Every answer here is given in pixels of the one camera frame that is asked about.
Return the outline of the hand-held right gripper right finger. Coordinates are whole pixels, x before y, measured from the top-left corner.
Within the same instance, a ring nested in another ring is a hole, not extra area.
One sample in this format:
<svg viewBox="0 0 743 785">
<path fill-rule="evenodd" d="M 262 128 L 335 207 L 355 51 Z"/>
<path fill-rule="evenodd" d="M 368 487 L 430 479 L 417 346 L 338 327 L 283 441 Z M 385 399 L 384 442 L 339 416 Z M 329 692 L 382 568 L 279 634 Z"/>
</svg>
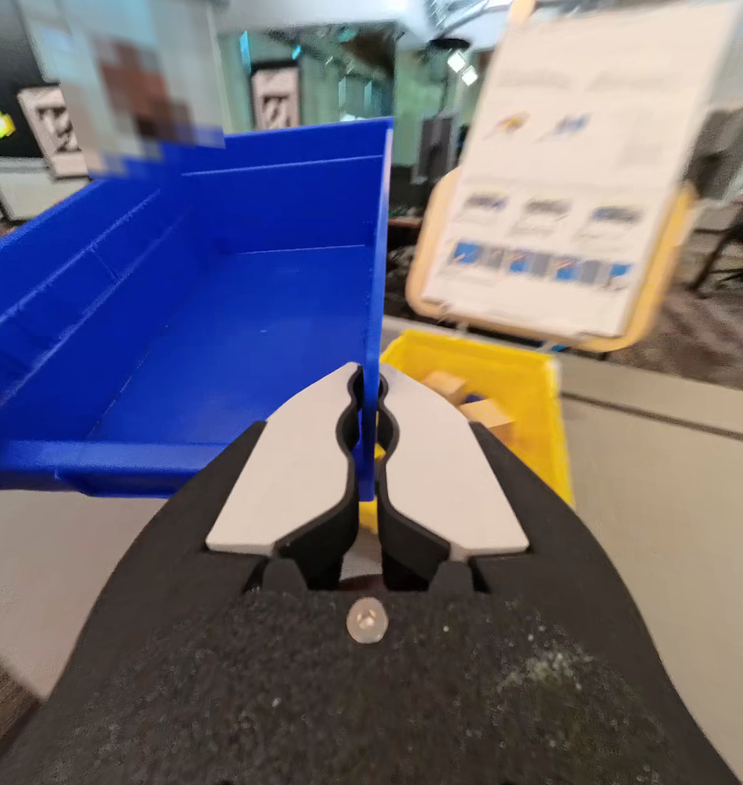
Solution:
<svg viewBox="0 0 743 785">
<path fill-rule="evenodd" d="M 377 489 L 383 549 L 397 561 L 520 554 L 529 540 L 470 421 L 439 393 L 380 367 Z"/>
</svg>

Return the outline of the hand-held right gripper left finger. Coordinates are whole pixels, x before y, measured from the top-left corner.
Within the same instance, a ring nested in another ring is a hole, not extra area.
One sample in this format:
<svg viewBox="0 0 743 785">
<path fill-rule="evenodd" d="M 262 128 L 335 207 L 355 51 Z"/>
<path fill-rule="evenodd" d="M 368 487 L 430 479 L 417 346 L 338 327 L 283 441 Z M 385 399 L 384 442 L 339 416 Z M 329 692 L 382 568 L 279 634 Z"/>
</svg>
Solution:
<svg viewBox="0 0 743 785">
<path fill-rule="evenodd" d="M 279 406 L 219 512 L 205 544 L 213 552 L 272 556 L 357 489 L 356 387 L 363 370 L 340 366 Z"/>
</svg>

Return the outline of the pile of wooden cubes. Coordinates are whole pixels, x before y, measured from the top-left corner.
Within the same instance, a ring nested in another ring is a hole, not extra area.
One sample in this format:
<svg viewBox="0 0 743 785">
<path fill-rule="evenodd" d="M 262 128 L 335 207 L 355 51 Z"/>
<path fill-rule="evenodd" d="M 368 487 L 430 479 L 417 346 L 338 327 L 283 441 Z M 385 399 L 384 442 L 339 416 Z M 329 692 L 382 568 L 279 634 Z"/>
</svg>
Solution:
<svg viewBox="0 0 743 785">
<path fill-rule="evenodd" d="M 514 442 L 515 419 L 493 398 L 486 397 L 463 377 L 445 370 L 432 370 L 421 383 L 440 395 L 469 422 L 484 426 L 500 442 Z"/>
</svg>

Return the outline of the yellow plastic bin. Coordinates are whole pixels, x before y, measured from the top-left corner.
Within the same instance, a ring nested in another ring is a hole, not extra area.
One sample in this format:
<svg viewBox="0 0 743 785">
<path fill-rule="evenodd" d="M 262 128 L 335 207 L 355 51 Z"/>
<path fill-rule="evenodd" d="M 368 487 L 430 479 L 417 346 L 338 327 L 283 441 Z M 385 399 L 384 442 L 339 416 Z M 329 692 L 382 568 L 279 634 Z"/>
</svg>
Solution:
<svg viewBox="0 0 743 785">
<path fill-rule="evenodd" d="M 383 349 L 381 365 L 420 383 L 430 371 L 445 370 L 493 398 L 515 419 L 513 444 L 492 434 L 495 443 L 511 449 L 568 505 L 575 504 L 554 359 L 521 348 L 408 329 Z"/>
</svg>

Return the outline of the blue plastic bin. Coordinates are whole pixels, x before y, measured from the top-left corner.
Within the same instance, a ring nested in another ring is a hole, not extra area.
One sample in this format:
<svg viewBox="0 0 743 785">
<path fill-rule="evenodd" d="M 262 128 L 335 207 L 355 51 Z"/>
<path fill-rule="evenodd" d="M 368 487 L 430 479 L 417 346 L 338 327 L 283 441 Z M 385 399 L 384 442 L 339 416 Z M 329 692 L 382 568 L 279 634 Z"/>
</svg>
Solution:
<svg viewBox="0 0 743 785">
<path fill-rule="evenodd" d="M 376 377 L 393 119 L 163 144 L 0 239 L 0 490 L 167 498 Z"/>
</svg>

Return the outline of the black tag sign on stand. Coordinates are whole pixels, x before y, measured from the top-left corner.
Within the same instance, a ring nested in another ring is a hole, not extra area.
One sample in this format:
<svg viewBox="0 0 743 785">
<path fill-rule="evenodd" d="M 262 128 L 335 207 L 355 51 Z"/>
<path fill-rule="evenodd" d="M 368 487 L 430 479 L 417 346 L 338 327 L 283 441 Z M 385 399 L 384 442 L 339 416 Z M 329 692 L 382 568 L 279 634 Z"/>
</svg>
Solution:
<svg viewBox="0 0 743 785">
<path fill-rule="evenodd" d="M 300 69 L 295 60 L 254 64 L 249 76 L 254 129 L 301 126 Z"/>
<path fill-rule="evenodd" d="M 27 87 L 16 97 L 51 175 L 59 180 L 90 179 L 61 87 Z"/>
</svg>

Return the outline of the wooden sign board on stand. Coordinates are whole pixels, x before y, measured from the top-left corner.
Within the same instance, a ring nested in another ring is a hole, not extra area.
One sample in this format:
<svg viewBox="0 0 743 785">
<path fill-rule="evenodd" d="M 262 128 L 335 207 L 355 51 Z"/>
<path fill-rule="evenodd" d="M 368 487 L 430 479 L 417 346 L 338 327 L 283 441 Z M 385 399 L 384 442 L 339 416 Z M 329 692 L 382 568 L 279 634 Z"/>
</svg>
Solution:
<svg viewBox="0 0 743 785">
<path fill-rule="evenodd" d="M 434 320 L 604 353 L 652 329 L 743 2 L 514 2 L 406 280 Z"/>
</svg>

